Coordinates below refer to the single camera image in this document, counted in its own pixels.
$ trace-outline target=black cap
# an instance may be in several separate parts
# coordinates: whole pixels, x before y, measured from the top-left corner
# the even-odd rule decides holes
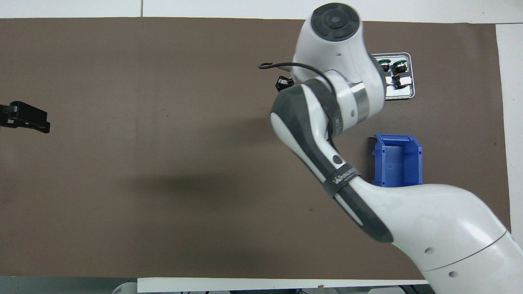
[[[348,5],[329,3],[314,11],[311,25],[321,38],[327,41],[343,41],[356,33],[359,28],[359,17]]]

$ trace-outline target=black strap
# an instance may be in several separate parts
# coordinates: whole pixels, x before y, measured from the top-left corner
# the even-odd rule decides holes
[[[350,163],[346,163],[325,179],[323,182],[323,189],[325,189],[329,195],[334,197],[334,195],[346,186],[350,180],[359,175],[360,173],[355,167]]]
[[[307,80],[303,84],[307,85],[314,95],[316,95],[323,111],[327,115],[329,121],[328,137],[330,141],[343,131],[342,111],[339,109],[336,95],[331,93],[322,82],[315,78]]]

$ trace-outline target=white robotic arm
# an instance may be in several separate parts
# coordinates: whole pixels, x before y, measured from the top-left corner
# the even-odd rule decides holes
[[[297,85],[279,93],[270,114],[277,136],[360,228],[405,252],[436,293],[522,293],[523,252],[477,196],[447,185],[374,186],[334,148],[333,137],[385,99],[362,34],[344,4],[321,6],[305,21],[293,62],[324,74],[293,68]]]

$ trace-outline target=brown mat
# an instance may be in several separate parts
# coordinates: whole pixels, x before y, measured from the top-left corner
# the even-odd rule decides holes
[[[1,128],[0,275],[418,279],[361,232],[274,135],[278,70],[302,21],[1,19],[2,101],[51,133]],[[368,22],[409,52],[416,96],[336,145],[367,180],[375,133],[412,134],[424,180],[509,225],[494,25]]]

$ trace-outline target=blue bin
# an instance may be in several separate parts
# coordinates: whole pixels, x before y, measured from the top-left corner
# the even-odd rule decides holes
[[[375,134],[372,183],[382,187],[423,184],[422,146],[411,135]]]

